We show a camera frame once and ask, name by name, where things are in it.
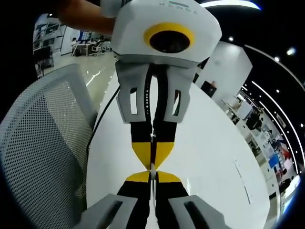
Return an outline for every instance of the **cable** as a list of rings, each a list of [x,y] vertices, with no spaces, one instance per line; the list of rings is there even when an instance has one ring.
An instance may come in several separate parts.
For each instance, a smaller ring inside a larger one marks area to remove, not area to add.
[[[92,135],[91,135],[91,138],[90,138],[90,140],[89,140],[89,142],[88,142],[88,144],[87,144],[87,147],[86,147],[86,154],[87,154],[87,157],[89,156],[89,148],[90,148],[90,144],[91,144],[91,142],[92,142],[92,139],[93,139],[93,137],[94,137],[94,135],[95,135],[95,132],[96,132],[97,128],[99,127],[99,124],[100,124],[102,118],[104,117],[104,114],[106,113],[108,107],[110,106],[111,102],[114,100],[114,98],[116,97],[116,95],[118,94],[119,91],[120,91],[120,86],[118,87],[118,89],[116,89],[115,93],[113,94],[113,96],[111,97],[111,99],[109,100],[109,102],[107,103],[107,105],[106,105],[106,107],[105,107],[103,113],[101,114],[99,120],[97,121],[97,123],[96,123],[96,125],[95,125],[95,128],[94,128],[94,130],[93,130],[93,133],[92,133]]]

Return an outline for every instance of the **ceiling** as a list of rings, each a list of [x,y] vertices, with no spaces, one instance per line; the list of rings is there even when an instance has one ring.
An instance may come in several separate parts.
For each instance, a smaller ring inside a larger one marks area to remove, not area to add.
[[[283,118],[287,127],[284,128],[291,143],[299,168],[304,169],[300,144],[285,116],[274,102],[258,89],[252,81],[260,85],[279,104],[286,113],[300,143],[305,150],[305,91],[304,88],[278,63],[272,59],[253,51],[245,45],[259,49],[272,57],[279,57],[280,63],[286,66],[303,84],[305,84],[305,59],[302,54],[303,30],[301,27],[301,9],[295,7],[294,1],[279,4],[277,0],[253,0],[261,10],[243,6],[215,6],[207,8],[221,26],[224,42],[230,36],[233,44],[244,47],[253,69],[246,81],[248,95],[258,104],[259,101],[273,113],[277,112]],[[296,49],[294,55],[286,54],[290,47]]]

